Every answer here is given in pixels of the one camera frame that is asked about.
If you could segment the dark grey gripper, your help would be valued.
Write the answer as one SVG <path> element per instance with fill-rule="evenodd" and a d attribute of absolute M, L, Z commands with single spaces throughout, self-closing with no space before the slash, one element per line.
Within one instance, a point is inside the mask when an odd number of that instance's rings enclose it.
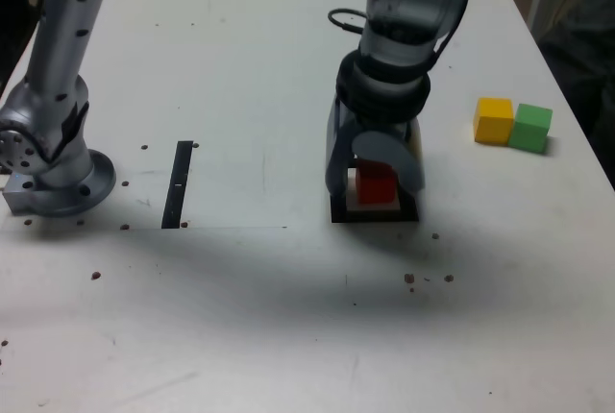
<path fill-rule="evenodd" d="M 347 191 L 352 150 L 360 159 L 390 166 L 405 192 L 415 194 L 424 189 L 421 134 L 416 118 L 401 123 L 376 122 L 351 111 L 335 96 L 327 126 L 325 171 L 326 187 L 332 197 L 341 197 Z"/>

